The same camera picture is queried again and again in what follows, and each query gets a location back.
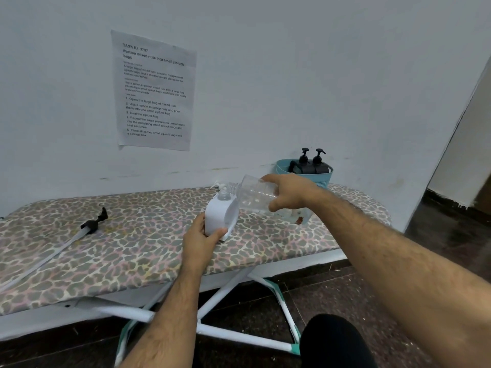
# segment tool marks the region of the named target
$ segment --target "ironing board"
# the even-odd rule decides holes
[[[341,185],[329,185],[329,189],[390,225],[385,207],[366,194]],[[16,210],[0,221],[0,284],[20,274],[27,263],[49,255],[68,241],[81,223],[99,214],[101,207],[107,209],[109,218],[99,225],[97,232],[73,243],[0,294],[0,315],[80,299],[77,304],[80,308],[99,307],[109,310],[108,315],[149,321],[150,311],[118,309],[118,305],[108,304],[97,296],[152,284],[171,284],[181,263],[182,235],[216,192],[212,188],[187,188],[66,198],[40,201]],[[241,211],[229,239],[215,248],[205,275],[241,271],[203,306],[200,315],[204,316],[245,277],[275,292],[273,284],[251,273],[257,265],[337,248],[336,241],[315,215],[306,225],[297,226],[265,221],[264,217]],[[279,301],[282,298],[279,294],[277,297]],[[213,335],[216,331],[206,333]],[[293,331],[292,334],[297,341],[298,336]]]

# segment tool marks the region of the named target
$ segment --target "finger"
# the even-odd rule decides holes
[[[201,226],[205,224],[205,213],[202,212],[196,216],[190,229],[200,230]]]
[[[207,241],[215,245],[227,232],[228,230],[226,228],[219,228],[212,235],[208,236]]]
[[[279,209],[286,208],[287,202],[283,196],[279,196],[272,200],[268,206],[271,212],[276,212]]]
[[[279,174],[267,174],[267,175],[261,177],[261,179],[264,182],[271,182],[271,183],[278,184],[280,176],[279,176]]]

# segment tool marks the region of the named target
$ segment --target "dark tiled floor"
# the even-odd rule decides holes
[[[491,280],[491,227],[423,200],[406,235]],[[314,315],[332,313],[352,322],[380,367],[435,367],[377,301],[348,261],[312,266],[275,276],[292,317],[302,331]],[[202,293],[204,303],[214,291]],[[210,312],[204,323],[291,342],[288,324],[272,293],[243,284]],[[109,368],[125,321],[108,318],[0,342],[0,366],[8,368]],[[300,367],[298,357],[274,350],[198,336],[205,367]]]

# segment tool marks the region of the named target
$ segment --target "paper sign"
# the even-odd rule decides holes
[[[189,151],[196,51],[111,31],[120,145]]]

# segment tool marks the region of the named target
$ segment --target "small clear bottle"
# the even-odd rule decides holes
[[[277,187],[274,183],[245,175],[241,183],[229,183],[225,188],[237,196],[239,209],[275,217],[297,225],[308,222],[312,216],[312,211],[308,208],[280,209],[274,213],[270,212],[268,206],[277,197],[277,193],[275,193]]]

